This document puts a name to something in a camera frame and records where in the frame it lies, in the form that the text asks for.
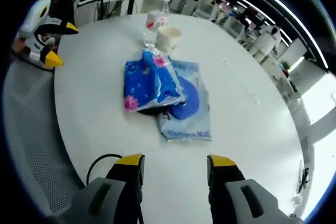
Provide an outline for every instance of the blue packaged item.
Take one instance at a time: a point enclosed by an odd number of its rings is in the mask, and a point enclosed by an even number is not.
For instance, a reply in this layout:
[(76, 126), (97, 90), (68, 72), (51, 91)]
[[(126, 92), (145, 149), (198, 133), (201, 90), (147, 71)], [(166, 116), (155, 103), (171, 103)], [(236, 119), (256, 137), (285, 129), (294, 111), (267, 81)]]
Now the blue packaged item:
[(209, 94), (197, 63), (172, 60), (186, 96), (183, 103), (170, 106), (158, 117), (161, 133), (168, 140), (211, 141)]
[(129, 112), (185, 100), (170, 59), (154, 48), (143, 50), (141, 60), (126, 62), (124, 81), (124, 106)]

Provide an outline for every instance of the plastic water bottle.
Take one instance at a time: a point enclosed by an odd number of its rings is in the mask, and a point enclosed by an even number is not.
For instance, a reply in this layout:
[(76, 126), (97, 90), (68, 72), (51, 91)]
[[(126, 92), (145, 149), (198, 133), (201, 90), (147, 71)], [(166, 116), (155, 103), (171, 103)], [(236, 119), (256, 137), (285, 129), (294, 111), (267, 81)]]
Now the plastic water bottle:
[(159, 9), (148, 13), (146, 30), (143, 34), (143, 42), (146, 47), (154, 47), (158, 28), (160, 26), (166, 26), (168, 23), (169, 1), (170, 0), (160, 0)]

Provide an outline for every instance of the blue circular pad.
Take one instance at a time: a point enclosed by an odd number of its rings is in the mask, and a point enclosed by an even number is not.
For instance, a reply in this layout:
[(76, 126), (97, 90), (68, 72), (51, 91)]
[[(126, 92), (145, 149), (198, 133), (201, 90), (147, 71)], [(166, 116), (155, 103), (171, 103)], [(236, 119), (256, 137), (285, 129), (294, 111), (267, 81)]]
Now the blue circular pad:
[(170, 106), (169, 112), (179, 120), (185, 120), (194, 115), (200, 107), (200, 97), (196, 87), (186, 79), (179, 76), (179, 81), (186, 96), (184, 103)]

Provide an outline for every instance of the white round table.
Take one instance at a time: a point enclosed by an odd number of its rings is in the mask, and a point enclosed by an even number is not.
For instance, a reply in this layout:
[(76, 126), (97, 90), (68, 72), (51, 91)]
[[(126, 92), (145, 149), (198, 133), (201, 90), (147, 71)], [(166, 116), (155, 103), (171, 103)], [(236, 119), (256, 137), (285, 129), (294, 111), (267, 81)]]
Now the white round table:
[[(166, 141), (154, 117), (125, 113), (124, 65), (141, 57), (146, 16), (88, 24), (63, 36), (55, 72), (61, 135), (85, 183), (103, 154), (145, 155), (142, 211), (146, 223), (212, 223), (208, 203), (208, 154), (234, 160), (245, 178), (274, 194), (293, 212), (300, 162), (298, 134), (270, 78), (229, 34), (208, 20), (171, 15), (183, 38), (172, 57), (199, 62), (211, 106), (211, 142)], [(100, 161), (91, 173), (105, 177), (116, 160)]]

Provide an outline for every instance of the transparent plastic bag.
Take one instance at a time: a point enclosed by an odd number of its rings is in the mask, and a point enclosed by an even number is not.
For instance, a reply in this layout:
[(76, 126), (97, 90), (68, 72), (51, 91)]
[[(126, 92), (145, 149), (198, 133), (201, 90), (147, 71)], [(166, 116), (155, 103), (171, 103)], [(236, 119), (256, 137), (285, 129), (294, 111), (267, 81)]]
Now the transparent plastic bag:
[(172, 64), (181, 78), (186, 100), (184, 104), (170, 106), (158, 116), (161, 133), (168, 140), (211, 141), (209, 94), (202, 82), (198, 64), (177, 60), (172, 60)]
[(124, 107), (128, 112), (185, 100), (169, 57), (155, 48), (144, 49), (141, 60), (126, 62), (124, 81)]

